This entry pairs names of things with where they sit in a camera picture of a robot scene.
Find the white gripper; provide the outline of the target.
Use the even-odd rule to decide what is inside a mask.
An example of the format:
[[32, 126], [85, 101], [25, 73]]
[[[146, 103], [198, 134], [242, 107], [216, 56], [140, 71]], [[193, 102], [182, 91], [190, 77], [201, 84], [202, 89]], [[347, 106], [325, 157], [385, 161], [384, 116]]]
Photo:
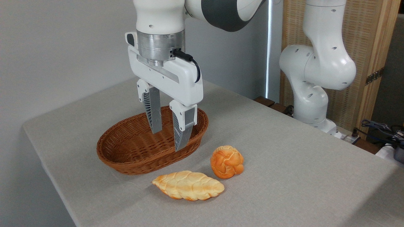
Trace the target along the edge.
[[185, 32], [153, 35], [142, 32], [125, 34], [130, 67], [140, 79], [138, 96], [143, 103], [153, 134], [162, 130], [160, 91], [174, 100], [173, 113], [175, 151], [184, 148], [197, 124], [197, 103], [203, 99], [203, 81], [198, 79], [194, 63], [174, 55], [185, 50]]

